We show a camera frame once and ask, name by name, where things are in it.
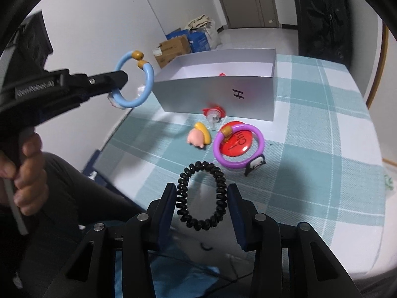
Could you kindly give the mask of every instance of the teal and white plaid tablecloth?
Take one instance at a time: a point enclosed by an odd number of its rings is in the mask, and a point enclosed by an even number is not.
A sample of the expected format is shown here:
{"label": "teal and white plaid tablecloth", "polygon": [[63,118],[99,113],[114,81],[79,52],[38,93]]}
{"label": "teal and white plaid tablecloth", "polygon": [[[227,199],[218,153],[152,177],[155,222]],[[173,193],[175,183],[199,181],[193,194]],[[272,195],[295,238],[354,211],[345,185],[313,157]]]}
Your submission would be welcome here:
{"label": "teal and white plaid tablecloth", "polygon": [[[376,261],[385,214],[384,169],[374,125],[344,65],[277,55],[277,99],[273,122],[227,117],[259,128],[267,164],[244,177],[223,168],[245,199],[277,222],[309,222],[352,277]],[[186,143],[202,115],[165,113],[154,95],[118,127],[95,164],[99,173],[142,207],[160,198],[167,182],[197,160],[216,162],[212,146]],[[245,157],[255,151],[256,143]],[[213,178],[194,175],[189,211],[197,218],[215,209]],[[226,252],[241,251],[227,218],[215,229],[196,232],[175,217],[173,226]]]}

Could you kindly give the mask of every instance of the blue box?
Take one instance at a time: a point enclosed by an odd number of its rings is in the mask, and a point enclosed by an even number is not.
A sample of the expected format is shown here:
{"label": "blue box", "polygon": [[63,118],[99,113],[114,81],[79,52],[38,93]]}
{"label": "blue box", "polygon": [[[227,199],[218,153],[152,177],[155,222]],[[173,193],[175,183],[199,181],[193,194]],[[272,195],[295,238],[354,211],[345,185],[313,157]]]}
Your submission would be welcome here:
{"label": "blue box", "polygon": [[190,48],[194,53],[197,53],[199,51],[211,50],[210,44],[208,43],[208,39],[205,33],[198,33],[196,31],[189,31],[186,29],[186,30],[174,31],[173,33],[170,33],[165,36],[168,40],[179,36],[186,36],[189,41]]}

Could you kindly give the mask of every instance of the dark pants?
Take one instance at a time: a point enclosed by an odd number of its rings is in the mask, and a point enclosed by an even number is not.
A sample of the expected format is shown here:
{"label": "dark pants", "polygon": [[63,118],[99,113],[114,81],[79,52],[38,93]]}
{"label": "dark pants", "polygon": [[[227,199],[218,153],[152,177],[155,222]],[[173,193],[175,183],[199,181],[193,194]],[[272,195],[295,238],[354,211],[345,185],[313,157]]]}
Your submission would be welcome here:
{"label": "dark pants", "polygon": [[63,159],[45,154],[49,198],[38,214],[19,265],[23,290],[42,297],[82,239],[78,225],[98,221],[127,221],[141,208],[99,186]]}

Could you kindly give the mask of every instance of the brown cardboard box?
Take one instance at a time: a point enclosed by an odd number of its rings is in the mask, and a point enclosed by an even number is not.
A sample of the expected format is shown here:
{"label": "brown cardboard box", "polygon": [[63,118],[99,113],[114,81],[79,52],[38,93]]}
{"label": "brown cardboard box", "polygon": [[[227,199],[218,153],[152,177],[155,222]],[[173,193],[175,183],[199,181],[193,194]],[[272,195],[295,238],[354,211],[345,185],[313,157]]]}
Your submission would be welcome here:
{"label": "brown cardboard box", "polygon": [[192,50],[190,49],[189,41],[186,36],[180,36],[162,42],[160,46],[153,51],[153,54],[160,68],[163,68],[175,57],[191,52]]}

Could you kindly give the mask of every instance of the door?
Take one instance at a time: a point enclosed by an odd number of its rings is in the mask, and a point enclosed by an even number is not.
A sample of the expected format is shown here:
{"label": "door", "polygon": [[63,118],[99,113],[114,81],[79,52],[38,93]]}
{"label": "door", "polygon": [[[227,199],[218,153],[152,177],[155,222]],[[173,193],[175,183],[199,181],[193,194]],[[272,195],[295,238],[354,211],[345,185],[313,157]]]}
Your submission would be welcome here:
{"label": "door", "polygon": [[229,29],[277,27],[273,0],[221,0]]}

